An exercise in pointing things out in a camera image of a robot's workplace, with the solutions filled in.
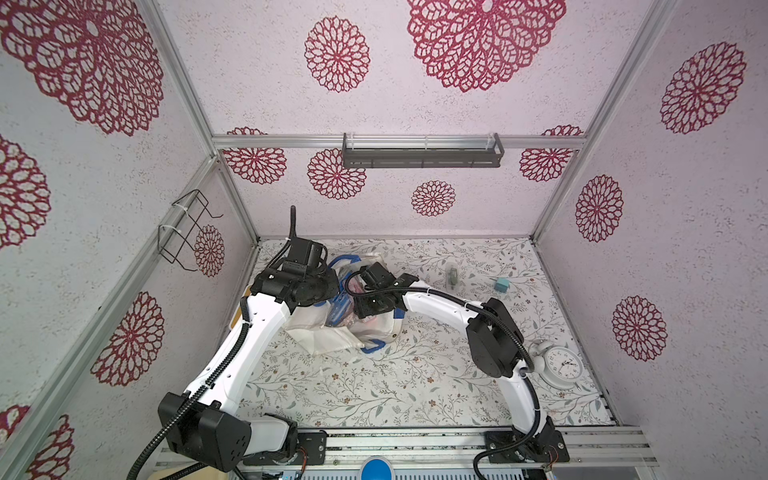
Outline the blue stationery case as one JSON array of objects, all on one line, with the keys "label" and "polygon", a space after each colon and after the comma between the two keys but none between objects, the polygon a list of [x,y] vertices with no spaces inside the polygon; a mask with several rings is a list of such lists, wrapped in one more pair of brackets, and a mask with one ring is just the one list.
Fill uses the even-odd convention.
[{"label": "blue stationery case", "polygon": [[345,319],[353,313],[353,300],[347,293],[339,293],[329,301],[329,305],[330,309],[325,321],[326,326],[341,326]]}]

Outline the white canvas bag blue handles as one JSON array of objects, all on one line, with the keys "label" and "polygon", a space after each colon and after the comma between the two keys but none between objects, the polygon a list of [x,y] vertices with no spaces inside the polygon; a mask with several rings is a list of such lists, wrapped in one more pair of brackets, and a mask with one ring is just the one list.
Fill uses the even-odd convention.
[{"label": "white canvas bag blue handles", "polygon": [[[381,254],[344,254],[331,260],[329,266],[337,273],[339,293],[347,293],[344,289],[347,277],[375,262],[384,262]],[[392,343],[401,333],[405,313],[400,310],[364,319],[352,313],[341,326],[326,326],[329,301],[297,308],[283,325],[283,330],[311,355],[342,350],[360,350],[371,354]]]}]

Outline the clear green compass set case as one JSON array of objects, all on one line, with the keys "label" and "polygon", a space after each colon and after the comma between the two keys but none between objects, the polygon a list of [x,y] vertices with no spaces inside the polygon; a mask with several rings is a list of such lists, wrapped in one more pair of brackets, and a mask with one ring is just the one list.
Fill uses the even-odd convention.
[{"label": "clear green compass set case", "polygon": [[451,266],[446,271],[446,283],[455,288],[459,284],[459,271],[455,266]]}]

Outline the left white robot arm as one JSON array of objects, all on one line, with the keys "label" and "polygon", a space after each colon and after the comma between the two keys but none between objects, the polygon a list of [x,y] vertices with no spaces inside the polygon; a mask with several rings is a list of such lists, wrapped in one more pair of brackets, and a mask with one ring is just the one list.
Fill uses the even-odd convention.
[{"label": "left white robot arm", "polygon": [[338,294],[339,280],[327,255],[323,244],[289,236],[241,298],[241,319],[211,361],[183,394],[168,393],[161,401],[162,427],[138,455],[128,478],[138,478],[162,442],[193,462],[174,473],[176,479],[206,467],[238,472],[248,456],[291,449],[289,421],[269,416],[249,422],[237,410],[255,366],[295,311]]}]

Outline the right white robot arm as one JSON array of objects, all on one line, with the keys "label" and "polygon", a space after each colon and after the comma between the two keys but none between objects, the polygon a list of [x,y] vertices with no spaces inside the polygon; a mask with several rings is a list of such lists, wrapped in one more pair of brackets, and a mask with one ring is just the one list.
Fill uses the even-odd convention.
[{"label": "right white robot arm", "polygon": [[341,281],[361,317],[394,311],[415,313],[466,333],[472,361],[497,380],[519,438],[515,446],[532,441],[545,427],[535,387],[530,380],[534,361],[523,335],[498,299],[465,300],[438,290],[410,274],[394,276],[380,263]]}]

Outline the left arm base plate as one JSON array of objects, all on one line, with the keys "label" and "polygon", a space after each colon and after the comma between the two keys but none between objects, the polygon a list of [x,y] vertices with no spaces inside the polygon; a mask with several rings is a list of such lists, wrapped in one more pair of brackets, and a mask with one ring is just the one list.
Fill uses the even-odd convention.
[{"label": "left arm base plate", "polygon": [[245,457],[246,466],[319,466],[325,463],[328,433],[325,430],[299,430],[289,436],[288,449],[262,452]]}]

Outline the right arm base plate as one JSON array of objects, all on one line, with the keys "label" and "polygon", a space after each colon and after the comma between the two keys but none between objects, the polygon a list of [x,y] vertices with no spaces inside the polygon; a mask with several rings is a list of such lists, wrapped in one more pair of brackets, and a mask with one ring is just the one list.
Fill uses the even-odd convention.
[{"label": "right arm base plate", "polygon": [[571,460],[563,435],[558,430],[543,430],[540,434],[521,444],[514,450],[498,453],[498,450],[521,439],[523,433],[512,431],[487,431],[484,433],[485,447],[492,454],[492,464],[512,463],[567,463]]}]

